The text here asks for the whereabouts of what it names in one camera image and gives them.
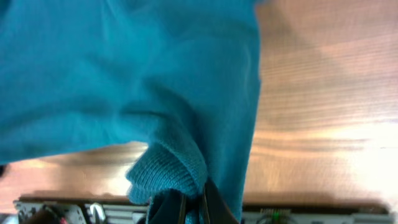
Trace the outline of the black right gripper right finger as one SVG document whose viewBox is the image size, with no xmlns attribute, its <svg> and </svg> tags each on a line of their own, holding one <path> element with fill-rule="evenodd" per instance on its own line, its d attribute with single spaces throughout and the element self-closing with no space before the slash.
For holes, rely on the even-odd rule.
<svg viewBox="0 0 398 224">
<path fill-rule="evenodd" d="M 211 179 L 206 181 L 203 189 L 201 216 L 205 224 L 239 224 Z"/>
</svg>

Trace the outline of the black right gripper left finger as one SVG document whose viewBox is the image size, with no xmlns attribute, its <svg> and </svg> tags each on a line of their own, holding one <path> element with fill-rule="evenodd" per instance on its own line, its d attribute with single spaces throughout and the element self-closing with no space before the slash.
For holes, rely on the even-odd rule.
<svg viewBox="0 0 398 224">
<path fill-rule="evenodd" d="M 148 213 L 148 224 L 185 224 L 185 220 L 186 196 L 176 190 L 165 193 Z"/>
</svg>

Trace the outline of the teal blue polo shirt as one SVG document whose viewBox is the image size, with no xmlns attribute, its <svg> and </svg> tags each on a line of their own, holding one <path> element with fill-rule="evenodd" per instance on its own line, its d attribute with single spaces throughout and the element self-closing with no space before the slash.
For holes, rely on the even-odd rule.
<svg viewBox="0 0 398 224">
<path fill-rule="evenodd" d="M 1 2 L 1 163 L 133 141 L 133 203 L 190 205 L 212 180 L 236 219 L 260 92 L 254 1 Z"/>
</svg>

